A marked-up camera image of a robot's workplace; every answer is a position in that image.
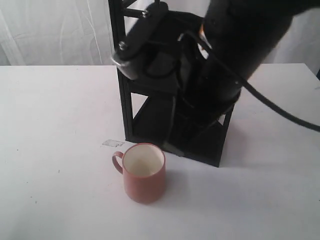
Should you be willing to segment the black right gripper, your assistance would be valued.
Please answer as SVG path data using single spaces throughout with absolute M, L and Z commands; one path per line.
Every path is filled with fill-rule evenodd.
M 214 124 L 240 96 L 236 79 L 223 67 L 233 61 L 235 22 L 227 14 L 168 11 L 144 46 L 139 77 L 169 89 L 172 109 L 163 149 L 184 157 L 179 145 Z

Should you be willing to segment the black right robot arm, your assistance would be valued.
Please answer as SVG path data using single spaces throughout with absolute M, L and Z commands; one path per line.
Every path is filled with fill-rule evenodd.
M 200 23 L 185 20 L 164 2 L 151 4 L 127 34 L 129 60 L 151 79 L 174 75 L 179 93 L 163 146 L 178 152 L 215 124 L 247 89 L 285 119 L 318 132 L 264 97 L 249 83 L 264 58 L 289 29 L 293 17 L 318 8 L 317 0 L 212 0 Z

